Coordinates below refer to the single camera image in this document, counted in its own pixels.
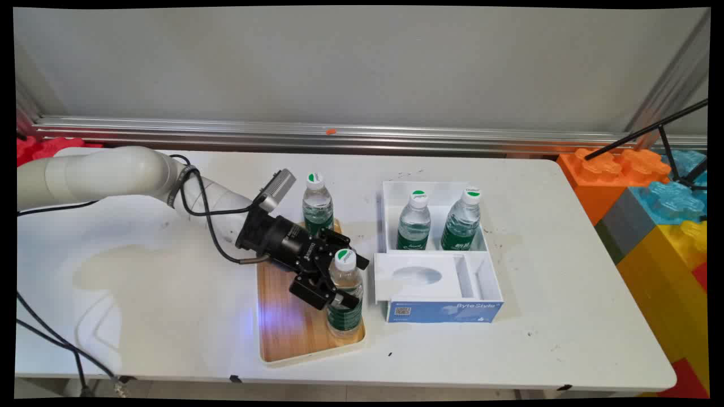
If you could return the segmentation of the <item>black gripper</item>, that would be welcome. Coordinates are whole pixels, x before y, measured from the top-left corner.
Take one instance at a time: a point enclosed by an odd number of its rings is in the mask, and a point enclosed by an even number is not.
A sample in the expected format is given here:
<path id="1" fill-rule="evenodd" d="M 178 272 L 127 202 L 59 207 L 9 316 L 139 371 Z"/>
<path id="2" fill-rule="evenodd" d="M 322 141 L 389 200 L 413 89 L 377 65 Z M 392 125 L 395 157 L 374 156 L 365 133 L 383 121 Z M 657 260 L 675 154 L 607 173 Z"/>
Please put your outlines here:
<path id="1" fill-rule="evenodd" d="M 329 262 L 323 254 L 351 247 L 351 239 L 334 231 L 334 222 L 317 225 L 310 231 L 284 218 L 273 217 L 261 206 L 247 212 L 236 247 L 266 255 L 272 261 L 292 268 L 296 276 L 289 287 L 290 293 L 317 310 L 328 306 L 337 309 L 355 309 L 361 303 L 361 273 L 359 271 L 328 271 Z M 366 270 L 370 260 L 356 255 L 356 266 Z"/>

